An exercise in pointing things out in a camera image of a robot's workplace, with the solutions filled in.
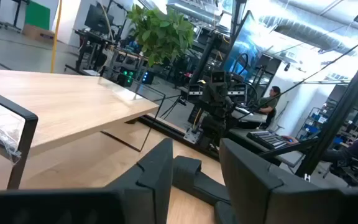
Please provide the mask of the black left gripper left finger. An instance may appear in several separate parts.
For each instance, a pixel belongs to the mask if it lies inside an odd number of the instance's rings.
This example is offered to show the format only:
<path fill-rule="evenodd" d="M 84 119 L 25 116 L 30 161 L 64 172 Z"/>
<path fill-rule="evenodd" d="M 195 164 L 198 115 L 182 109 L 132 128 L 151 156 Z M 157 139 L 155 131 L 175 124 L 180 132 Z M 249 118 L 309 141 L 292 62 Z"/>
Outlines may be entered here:
<path fill-rule="evenodd" d="M 173 141 L 100 188 L 0 191 L 0 224 L 166 224 Z"/>

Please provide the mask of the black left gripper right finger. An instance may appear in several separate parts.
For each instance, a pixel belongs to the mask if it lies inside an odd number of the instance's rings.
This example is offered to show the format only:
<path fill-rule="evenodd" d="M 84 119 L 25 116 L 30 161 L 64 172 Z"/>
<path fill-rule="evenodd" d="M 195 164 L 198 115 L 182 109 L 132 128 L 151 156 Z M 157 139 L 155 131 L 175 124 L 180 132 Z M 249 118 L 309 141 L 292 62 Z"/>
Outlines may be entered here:
<path fill-rule="evenodd" d="M 227 138 L 219 160 L 239 224 L 358 224 L 358 187 L 318 187 Z"/>

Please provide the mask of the black rubber slide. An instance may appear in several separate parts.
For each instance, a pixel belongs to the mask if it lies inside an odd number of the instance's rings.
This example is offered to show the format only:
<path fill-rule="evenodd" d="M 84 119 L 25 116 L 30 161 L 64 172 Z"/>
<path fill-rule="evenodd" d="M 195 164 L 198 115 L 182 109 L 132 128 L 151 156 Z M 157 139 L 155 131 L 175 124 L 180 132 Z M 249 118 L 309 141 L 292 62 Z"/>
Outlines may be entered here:
<path fill-rule="evenodd" d="M 210 205 L 230 203 L 226 187 L 201 170 L 202 161 L 176 156 L 173 160 L 172 185 Z"/>
<path fill-rule="evenodd" d="M 216 224 L 238 224 L 234 210 L 225 202 L 215 203 L 214 220 Z"/>

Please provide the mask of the wooden shelf black metal legs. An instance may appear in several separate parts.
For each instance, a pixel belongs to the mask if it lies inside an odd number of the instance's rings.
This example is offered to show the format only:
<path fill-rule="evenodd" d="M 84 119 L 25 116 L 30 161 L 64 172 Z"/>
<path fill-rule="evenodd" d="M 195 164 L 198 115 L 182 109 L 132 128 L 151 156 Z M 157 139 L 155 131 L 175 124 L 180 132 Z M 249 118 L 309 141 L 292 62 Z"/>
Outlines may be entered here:
<path fill-rule="evenodd" d="M 142 157 L 129 121 L 158 105 L 99 77 L 0 70 L 0 95 L 38 116 L 23 189 L 102 187 Z"/>

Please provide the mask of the gray desk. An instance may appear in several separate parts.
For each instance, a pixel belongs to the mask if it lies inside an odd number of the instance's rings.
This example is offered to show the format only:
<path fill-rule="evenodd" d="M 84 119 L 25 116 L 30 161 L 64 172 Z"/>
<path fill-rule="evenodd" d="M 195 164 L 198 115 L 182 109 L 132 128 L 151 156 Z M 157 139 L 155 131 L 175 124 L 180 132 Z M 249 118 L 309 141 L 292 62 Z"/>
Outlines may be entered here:
<path fill-rule="evenodd" d="M 247 137 L 247 134 L 254 129 L 237 129 L 233 128 L 230 129 L 227 138 L 231 139 L 232 141 L 238 143 L 242 147 L 248 149 L 249 151 L 253 152 L 254 154 L 260 154 L 262 152 L 267 152 L 268 149 L 263 145 L 251 140 Z M 267 161 L 271 162 L 279 166 L 281 163 L 284 163 L 290 167 L 295 167 L 298 162 L 303 158 L 303 154 L 298 151 L 288 152 L 286 154 L 282 154 L 279 156 L 275 156 L 272 158 L 267 159 Z"/>

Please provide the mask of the black computer keyboard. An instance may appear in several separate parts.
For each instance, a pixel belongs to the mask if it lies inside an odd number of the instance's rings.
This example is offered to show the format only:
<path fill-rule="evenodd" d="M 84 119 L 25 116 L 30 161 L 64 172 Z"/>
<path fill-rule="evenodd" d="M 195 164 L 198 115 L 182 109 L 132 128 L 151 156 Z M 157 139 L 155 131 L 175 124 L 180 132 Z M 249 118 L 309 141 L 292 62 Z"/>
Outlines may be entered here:
<path fill-rule="evenodd" d="M 286 139 L 270 131 L 251 131 L 247 133 L 247 137 L 269 150 L 288 145 Z"/>

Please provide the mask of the large blue display screen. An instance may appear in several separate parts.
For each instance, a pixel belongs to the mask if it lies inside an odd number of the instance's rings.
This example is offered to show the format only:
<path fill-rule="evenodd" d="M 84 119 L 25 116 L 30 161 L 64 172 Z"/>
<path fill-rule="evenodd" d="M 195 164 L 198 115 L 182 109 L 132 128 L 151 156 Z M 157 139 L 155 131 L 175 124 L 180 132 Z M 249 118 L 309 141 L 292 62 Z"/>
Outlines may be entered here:
<path fill-rule="evenodd" d="M 245 80 L 250 79 L 263 51 L 258 44 L 259 31 L 259 24 L 255 21 L 252 12 L 248 10 L 224 58 L 223 70 L 234 72 Z"/>

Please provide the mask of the green potted plant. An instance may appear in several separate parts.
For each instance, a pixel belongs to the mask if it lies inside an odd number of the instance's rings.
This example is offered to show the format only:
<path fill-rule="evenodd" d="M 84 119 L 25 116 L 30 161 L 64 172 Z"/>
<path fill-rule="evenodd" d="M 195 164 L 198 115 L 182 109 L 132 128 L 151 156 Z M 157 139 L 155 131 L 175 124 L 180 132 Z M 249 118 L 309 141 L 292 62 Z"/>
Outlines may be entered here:
<path fill-rule="evenodd" d="M 194 25 L 173 9 L 163 13 L 134 4 L 127 16 L 135 26 L 135 39 L 150 67 L 165 59 L 173 62 L 193 44 Z"/>

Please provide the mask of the black computer monitor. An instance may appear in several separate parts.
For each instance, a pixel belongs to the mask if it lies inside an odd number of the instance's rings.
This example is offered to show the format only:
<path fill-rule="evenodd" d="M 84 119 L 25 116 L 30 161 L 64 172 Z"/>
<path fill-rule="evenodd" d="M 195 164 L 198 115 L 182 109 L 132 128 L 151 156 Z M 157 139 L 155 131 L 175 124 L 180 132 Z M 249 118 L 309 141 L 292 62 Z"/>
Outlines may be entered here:
<path fill-rule="evenodd" d="M 102 7 L 90 5 L 85 19 L 85 26 L 93 31 L 108 34 L 114 17 L 110 14 L 104 15 Z"/>

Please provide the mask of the brown cardboard box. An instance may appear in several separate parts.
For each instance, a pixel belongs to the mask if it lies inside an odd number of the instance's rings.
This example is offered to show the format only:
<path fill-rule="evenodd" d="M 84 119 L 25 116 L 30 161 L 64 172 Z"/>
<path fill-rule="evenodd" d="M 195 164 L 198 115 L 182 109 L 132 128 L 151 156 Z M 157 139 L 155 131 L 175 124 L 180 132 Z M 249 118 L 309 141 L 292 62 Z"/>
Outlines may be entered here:
<path fill-rule="evenodd" d="M 24 24 L 22 33 L 30 39 L 48 44 L 53 44 L 55 37 L 54 32 L 30 24 Z"/>

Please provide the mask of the green board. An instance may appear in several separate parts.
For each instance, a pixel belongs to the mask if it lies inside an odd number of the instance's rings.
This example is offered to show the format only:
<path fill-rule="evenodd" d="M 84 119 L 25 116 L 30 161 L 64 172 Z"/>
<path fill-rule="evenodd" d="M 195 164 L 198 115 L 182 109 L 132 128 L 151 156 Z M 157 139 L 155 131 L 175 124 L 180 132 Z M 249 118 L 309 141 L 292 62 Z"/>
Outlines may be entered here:
<path fill-rule="evenodd" d="M 30 24 L 45 30 L 50 28 L 50 9 L 36 3 L 29 1 L 25 10 L 25 24 Z"/>

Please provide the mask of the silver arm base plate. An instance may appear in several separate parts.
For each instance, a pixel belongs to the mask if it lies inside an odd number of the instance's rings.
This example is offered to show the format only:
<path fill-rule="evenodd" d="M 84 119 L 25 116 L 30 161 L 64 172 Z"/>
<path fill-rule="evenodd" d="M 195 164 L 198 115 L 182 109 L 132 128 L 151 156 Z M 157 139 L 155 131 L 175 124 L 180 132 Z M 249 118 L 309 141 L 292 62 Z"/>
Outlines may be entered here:
<path fill-rule="evenodd" d="M 202 130 L 200 128 L 188 128 L 183 138 L 192 144 L 196 144 L 200 139 L 201 133 Z"/>

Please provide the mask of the black table frame rail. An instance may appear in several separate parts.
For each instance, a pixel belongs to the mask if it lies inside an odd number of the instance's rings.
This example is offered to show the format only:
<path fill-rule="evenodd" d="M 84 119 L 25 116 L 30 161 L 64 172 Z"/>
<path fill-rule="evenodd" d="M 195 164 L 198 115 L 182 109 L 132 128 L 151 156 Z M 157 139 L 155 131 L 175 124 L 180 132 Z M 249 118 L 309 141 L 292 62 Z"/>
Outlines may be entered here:
<path fill-rule="evenodd" d="M 146 114 L 138 118 L 138 120 L 145 124 L 146 126 L 166 135 L 167 137 L 170 137 L 190 148 L 192 148 L 195 151 L 198 151 L 205 156 L 210 157 L 211 159 L 214 159 L 215 161 L 219 161 L 219 154 L 217 152 L 211 152 L 206 149 L 202 149 L 200 146 L 196 145 L 195 143 L 191 143 L 185 139 L 185 132 L 180 130 L 179 128 L 174 127 L 173 124 L 160 119 L 160 118 L 154 118 L 151 114 Z"/>

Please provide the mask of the black aluminium frame post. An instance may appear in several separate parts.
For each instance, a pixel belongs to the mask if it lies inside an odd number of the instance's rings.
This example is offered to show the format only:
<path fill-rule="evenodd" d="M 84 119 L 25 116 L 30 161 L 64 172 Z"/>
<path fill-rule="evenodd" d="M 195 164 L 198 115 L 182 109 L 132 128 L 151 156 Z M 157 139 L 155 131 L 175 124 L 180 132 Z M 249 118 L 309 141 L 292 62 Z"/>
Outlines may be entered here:
<path fill-rule="evenodd" d="M 353 109 L 358 99 L 358 70 L 339 100 L 335 110 L 321 132 L 318 142 L 309 150 L 301 165 L 295 172 L 298 177 L 311 175 L 321 160 L 324 152 L 328 149 L 347 115 Z"/>

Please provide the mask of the silver ventilation duct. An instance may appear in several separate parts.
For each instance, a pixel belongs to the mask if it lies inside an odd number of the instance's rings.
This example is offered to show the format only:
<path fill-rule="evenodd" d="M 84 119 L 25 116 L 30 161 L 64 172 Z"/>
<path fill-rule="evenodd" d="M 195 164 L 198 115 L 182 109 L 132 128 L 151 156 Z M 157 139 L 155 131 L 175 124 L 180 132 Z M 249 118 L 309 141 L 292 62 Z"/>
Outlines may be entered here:
<path fill-rule="evenodd" d="M 268 29 L 316 47 L 323 53 L 335 51 L 343 54 L 352 48 L 352 41 L 341 35 L 341 31 L 346 31 L 346 25 L 323 29 L 278 16 L 264 16 L 259 22 Z"/>

